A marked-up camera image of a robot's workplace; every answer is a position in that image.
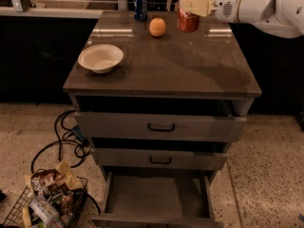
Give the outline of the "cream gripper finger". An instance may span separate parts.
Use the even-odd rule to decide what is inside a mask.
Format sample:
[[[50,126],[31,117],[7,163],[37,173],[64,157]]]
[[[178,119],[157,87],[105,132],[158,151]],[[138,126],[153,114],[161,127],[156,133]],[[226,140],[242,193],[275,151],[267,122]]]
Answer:
[[[213,0],[180,0],[179,5],[184,12],[201,17],[207,17],[217,9]]]

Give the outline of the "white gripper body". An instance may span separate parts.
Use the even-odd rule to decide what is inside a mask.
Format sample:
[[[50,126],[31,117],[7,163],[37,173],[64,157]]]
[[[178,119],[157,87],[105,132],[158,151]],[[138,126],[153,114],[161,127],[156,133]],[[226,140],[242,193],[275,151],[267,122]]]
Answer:
[[[241,0],[215,0],[215,16],[225,23],[238,23],[238,9]]]

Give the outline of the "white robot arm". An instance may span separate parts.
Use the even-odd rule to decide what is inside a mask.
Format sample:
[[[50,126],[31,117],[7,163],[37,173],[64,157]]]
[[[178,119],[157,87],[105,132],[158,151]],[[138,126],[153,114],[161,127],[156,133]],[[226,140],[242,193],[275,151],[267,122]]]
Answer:
[[[225,23],[249,24],[281,38],[304,35],[304,0],[180,0],[180,8]]]

